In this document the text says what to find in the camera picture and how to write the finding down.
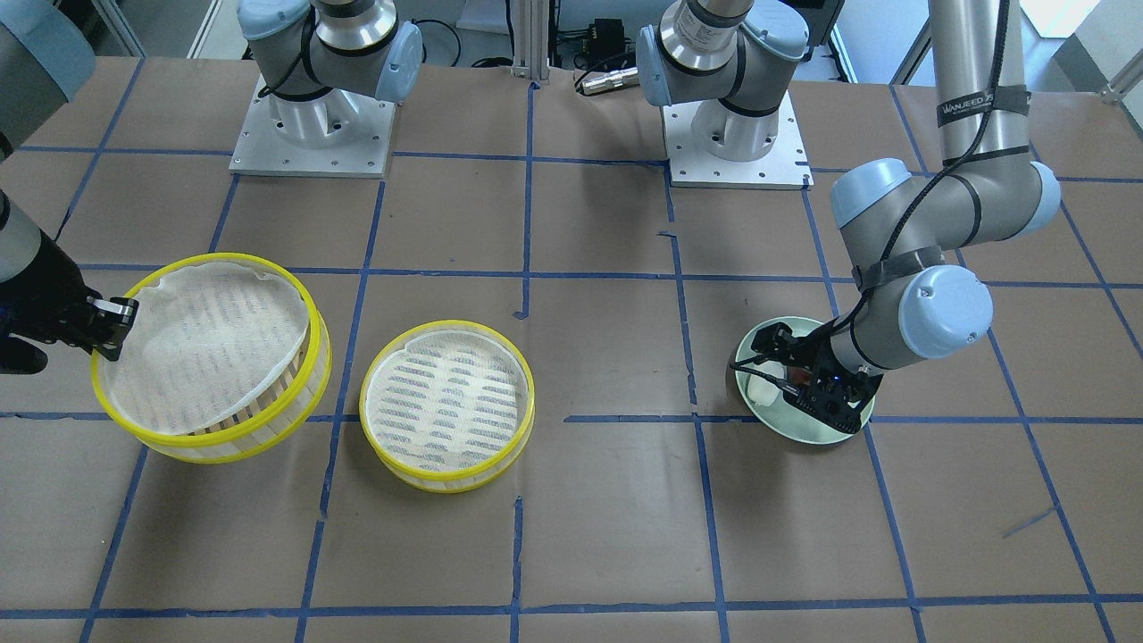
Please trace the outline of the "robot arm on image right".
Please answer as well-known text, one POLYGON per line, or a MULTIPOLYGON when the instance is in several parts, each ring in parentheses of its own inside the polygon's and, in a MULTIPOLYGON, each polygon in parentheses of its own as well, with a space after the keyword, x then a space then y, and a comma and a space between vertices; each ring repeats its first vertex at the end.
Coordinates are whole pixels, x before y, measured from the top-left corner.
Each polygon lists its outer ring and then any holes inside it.
MULTIPOLYGON (((730 359, 748 410, 796 442, 829 445, 868 423, 884 375, 983 340, 996 306, 946 252, 1041 230, 1060 183, 1029 148, 1031 95, 1016 1, 932 1, 943 162, 930 179, 897 158, 872 160, 831 188, 860 300, 808 329, 804 318, 756 327, 730 359)), ((694 132, 711 154, 764 154, 780 99, 807 47, 807 25, 780 1, 676 1, 636 40, 645 98, 700 104, 694 132)))

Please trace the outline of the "metal base plate arm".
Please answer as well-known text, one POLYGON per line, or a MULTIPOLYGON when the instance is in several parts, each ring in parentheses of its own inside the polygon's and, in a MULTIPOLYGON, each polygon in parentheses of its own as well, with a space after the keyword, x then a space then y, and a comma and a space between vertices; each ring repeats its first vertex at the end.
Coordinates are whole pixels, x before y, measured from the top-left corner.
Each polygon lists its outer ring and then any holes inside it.
POLYGON ((309 102, 254 95, 229 170, 265 178, 387 176, 395 103, 331 89, 309 102))
POLYGON ((812 164, 789 93, 776 113, 732 113, 717 99, 661 107, 676 188, 812 188, 812 164))

